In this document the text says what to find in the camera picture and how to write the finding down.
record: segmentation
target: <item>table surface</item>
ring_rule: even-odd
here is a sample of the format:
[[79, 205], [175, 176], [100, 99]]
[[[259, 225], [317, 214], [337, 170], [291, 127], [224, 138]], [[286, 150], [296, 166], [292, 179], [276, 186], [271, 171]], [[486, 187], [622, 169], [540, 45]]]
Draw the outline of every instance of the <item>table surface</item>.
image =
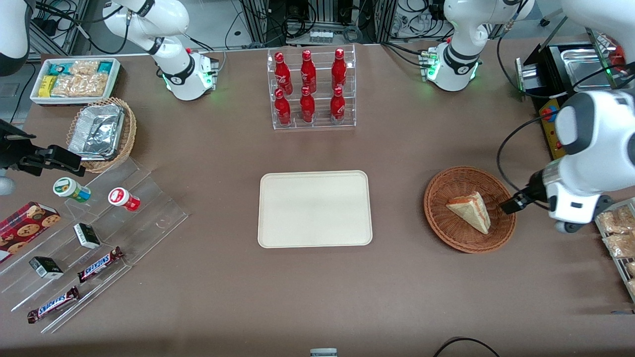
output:
[[[537, 42], [505, 41], [505, 63]], [[0, 296], [0, 354], [307, 356], [337, 347], [343, 357], [431, 356], [467, 336], [502, 356], [632, 355], [635, 316], [608, 314], [632, 305], [593, 229], [559, 234], [531, 207], [499, 251], [469, 255], [425, 221], [422, 195], [435, 173], [472, 165], [498, 176], [498, 145], [534, 115], [505, 81], [495, 43], [458, 93], [422, 83], [415, 66], [379, 45], [356, 49], [358, 125], [319, 132], [272, 129], [266, 50], [229, 53], [218, 89], [193, 102], [166, 90], [151, 57], [120, 57], [116, 95], [138, 121], [132, 156], [191, 216], [53, 334], [40, 335]], [[35, 144], [63, 145], [76, 112], [33, 105], [25, 130]], [[514, 137], [503, 157], [519, 184], [548, 161], [539, 125]], [[373, 241], [261, 248], [260, 178], [326, 170], [368, 174]], [[61, 206], [50, 189], [61, 175], [9, 173], [18, 189], [2, 198], [0, 217], [30, 200]], [[488, 355], [470, 342], [450, 350]]]

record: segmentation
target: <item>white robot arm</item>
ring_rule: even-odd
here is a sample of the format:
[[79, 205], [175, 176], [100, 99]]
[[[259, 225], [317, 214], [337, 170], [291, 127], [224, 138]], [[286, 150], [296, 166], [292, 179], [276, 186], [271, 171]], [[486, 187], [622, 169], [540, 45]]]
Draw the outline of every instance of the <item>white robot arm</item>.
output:
[[447, 91], [459, 91], [474, 77], [489, 33], [484, 24], [525, 18], [535, 0], [446, 0], [445, 17], [454, 26], [451, 42], [428, 50], [427, 80]]
[[185, 34], [190, 18], [177, 0], [119, 0], [106, 3], [104, 17], [115, 35], [126, 37], [152, 55], [167, 87], [180, 100], [194, 100], [215, 88], [218, 63], [198, 53], [188, 53], [176, 35]]
[[[635, 58], [635, 1], [562, 0], [565, 14], [580, 25], [617, 40], [627, 63]], [[587, 91], [569, 98], [556, 115], [556, 133], [567, 155], [535, 173], [502, 205], [507, 213], [528, 203], [549, 204], [562, 232], [575, 232], [605, 210], [602, 195], [635, 185], [635, 90]]]
[[3, 1], [0, 15], [0, 77], [16, 73], [29, 57], [29, 22], [35, 0]]

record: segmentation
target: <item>wicker basket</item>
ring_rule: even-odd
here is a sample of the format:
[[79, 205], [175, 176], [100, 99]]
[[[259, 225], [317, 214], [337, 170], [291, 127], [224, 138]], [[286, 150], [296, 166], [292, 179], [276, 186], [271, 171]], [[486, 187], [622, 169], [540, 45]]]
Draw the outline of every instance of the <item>wicker basket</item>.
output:
[[[106, 104], [117, 104], [121, 106], [126, 111], [126, 116], [124, 118], [123, 128], [121, 128], [121, 138], [119, 139], [119, 147], [117, 148], [117, 157], [111, 161], [82, 161], [81, 165], [86, 168], [87, 171], [92, 173], [102, 173], [106, 171], [111, 166], [114, 166], [117, 163], [122, 163], [128, 159], [130, 152], [132, 151], [132, 147], [135, 144], [135, 134], [137, 133], [137, 120], [135, 119], [135, 113], [132, 112], [130, 107], [126, 102], [119, 98], [108, 98], [99, 100], [95, 103], [91, 103], [87, 105], [87, 107], [92, 107], [95, 105], [106, 105]], [[73, 137], [73, 133], [75, 132], [75, 125], [77, 124], [77, 118], [79, 117], [79, 113], [75, 116], [75, 120], [73, 120], [70, 125], [69, 133], [66, 135], [66, 145], [70, 144], [70, 139]]]
[[[488, 234], [477, 231], [450, 211], [449, 199], [478, 191], [490, 215]], [[424, 212], [432, 230], [448, 245], [465, 253], [488, 253], [503, 246], [514, 234], [516, 215], [506, 215], [498, 206], [510, 195], [503, 184], [483, 170], [456, 166], [438, 173], [428, 184]]]

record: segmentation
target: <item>coca-cola bottle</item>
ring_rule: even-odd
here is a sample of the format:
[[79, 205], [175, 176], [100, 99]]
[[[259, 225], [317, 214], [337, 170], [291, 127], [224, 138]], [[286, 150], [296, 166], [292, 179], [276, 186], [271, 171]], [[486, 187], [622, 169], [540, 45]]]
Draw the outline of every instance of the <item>coca-cola bottle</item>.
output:
[[300, 106], [302, 108], [302, 120], [305, 123], [311, 124], [316, 116], [316, 101], [311, 95], [309, 86], [302, 87], [302, 98], [300, 99]]
[[333, 90], [333, 98], [331, 98], [331, 123], [335, 125], [342, 124], [344, 121], [344, 106], [346, 102], [342, 97], [342, 87], [338, 86]]
[[302, 85], [308, 86], [311, 93], [315, 93], [318, 90], [318, 79], [316, 76], [316, 65], [311, 59], [311, 51], [302, 51], [302, 68], [300, 68], [302, 75]]
[[284, 97], [282, 89], [276, 88], [274, 93], [276, 95], [274, 106], [276, 107], [278, 121], [280, 121], [282, 126], [289, 126], [291, 125], [291, 106], [289, 101]]
[[285, 95], [291, 95], [293, 93], [291, 71], [289, 71], [289, 66], [284, 62], [284, 55], [282, 52], [276, 52], [274, 58], [276, 59], [276, 82], [278, 83], [278, 88], [281, 88]]
[[346, 84], [346, 63], [344, 62], [344, 50], [341, 48], [335, 50], [335, 61], [333, 62], [333, 67], [331, 67], [331, 76], [333, 78], [331, 82], [333, 90], [337, 86], [344, 88]]

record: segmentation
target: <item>snack box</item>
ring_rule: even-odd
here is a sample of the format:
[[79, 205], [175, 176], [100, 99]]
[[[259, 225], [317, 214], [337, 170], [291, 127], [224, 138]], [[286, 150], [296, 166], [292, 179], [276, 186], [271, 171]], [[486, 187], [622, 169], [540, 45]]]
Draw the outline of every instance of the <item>snack box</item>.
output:
[[[112, 67], [110, 68], [110, 73], [108, 75], [108, 81], [106, 82], [106, 89], [104, 90], [104, 94], [101, 97], [73, 97], [73, 98], [65, 98], [65, 97], [40, 97], [38, 92], [40, 86], [42, 85], [42, 80], [45, 76], [49, 75], [49, 70], [54, 65], [66, 64], [69, 62], [75, 62], [78, 60], [87, 60], [87, 61], [99, 61], [99, 62], [112, 62]], [[47, 106], [70, 106], [70, 105], [84, 105], [88, 103], [94, 103], [100, 99], [110, 98], [110, 94], [112, 93], [115, 82], [117, 81], [117, 75], [119, 74], [119, 68], [121, 67], [119, 61], [112, 57], [70, 57], [70, 58], [55, 58], [50, 60], [45, 60], [42, 63], [42, 67], [40, 68], [39, 73], [37, 74], [36, 82], [33, 86], [33, 90], [31, 91], [31, 101], [35, 104], [42, 105], [43, 107]]]
[[29, 202], [0, 222], [0, 263], [60, 220], [59, 213], [40, 203]]

